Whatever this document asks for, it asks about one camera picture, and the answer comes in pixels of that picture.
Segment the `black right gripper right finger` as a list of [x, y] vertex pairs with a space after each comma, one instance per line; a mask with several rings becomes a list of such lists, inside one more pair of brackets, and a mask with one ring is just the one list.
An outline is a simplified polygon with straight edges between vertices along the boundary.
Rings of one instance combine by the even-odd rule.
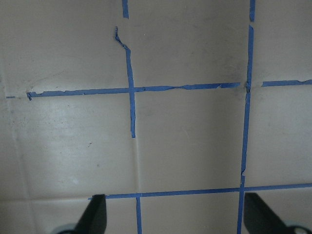
[[245, 193], [243, 221], [250, 234], [289, 234], [285, 223], [257, 193]]

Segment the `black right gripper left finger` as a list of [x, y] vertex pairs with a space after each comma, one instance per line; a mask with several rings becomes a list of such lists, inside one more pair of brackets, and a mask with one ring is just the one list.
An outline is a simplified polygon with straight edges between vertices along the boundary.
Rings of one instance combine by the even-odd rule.
[[94, 195], [74, 228], [75, 234], [103, 234], [107, 227], [105, 195]]

